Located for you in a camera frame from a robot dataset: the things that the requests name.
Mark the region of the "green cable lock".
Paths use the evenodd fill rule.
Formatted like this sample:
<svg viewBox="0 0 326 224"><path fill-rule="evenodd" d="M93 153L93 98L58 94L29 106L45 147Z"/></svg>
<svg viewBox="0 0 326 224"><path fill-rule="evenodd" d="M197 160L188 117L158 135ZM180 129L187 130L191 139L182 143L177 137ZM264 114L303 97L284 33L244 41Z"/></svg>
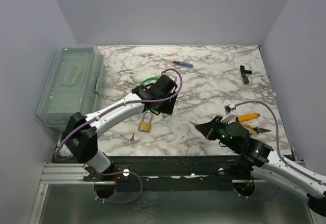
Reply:
<svg viewBox="0 0 326 224"><path fill-rule="evenodd" d="M144 100L159 100L170 97L175 94L176 83L168 76L150 77L140 84L141 91L139 97ZM145 109L151 112L151 109L157 109L162 102L149 103Z"/></svg>

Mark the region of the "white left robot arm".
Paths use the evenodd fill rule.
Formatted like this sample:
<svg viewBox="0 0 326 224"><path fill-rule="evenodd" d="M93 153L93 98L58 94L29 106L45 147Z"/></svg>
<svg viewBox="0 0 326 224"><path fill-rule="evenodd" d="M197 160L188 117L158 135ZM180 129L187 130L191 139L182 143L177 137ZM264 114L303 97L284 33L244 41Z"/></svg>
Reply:
<svg viewBox="0 0 326 224"><path fill-rule="evenodd" d="M111 160L98 149L98 139L124 120L154 110L156 114L171 114L177 97L178 85L163 74L156 82L139 85L120 101L96 112L74 113L65 128L62 142L78 163L95 170L100 180L112 177Z"/></svg>

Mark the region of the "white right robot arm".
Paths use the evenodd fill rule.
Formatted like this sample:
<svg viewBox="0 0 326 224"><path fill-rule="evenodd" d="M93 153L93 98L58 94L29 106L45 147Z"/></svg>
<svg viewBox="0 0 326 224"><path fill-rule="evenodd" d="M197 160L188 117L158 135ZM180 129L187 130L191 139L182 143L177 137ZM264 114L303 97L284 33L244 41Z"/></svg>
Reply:
<svg viewBox="0 0 326 224"><path fill-rule="evenodd" d="M308 170L278 154L271 146L254 139L238 121L225 123L216 116L212 121L196 124L195 128L210 141L218 140L242 162L234 167L240 179L253 176L269 181L301 196L315 213L325 216L325 176Z"/></svg>

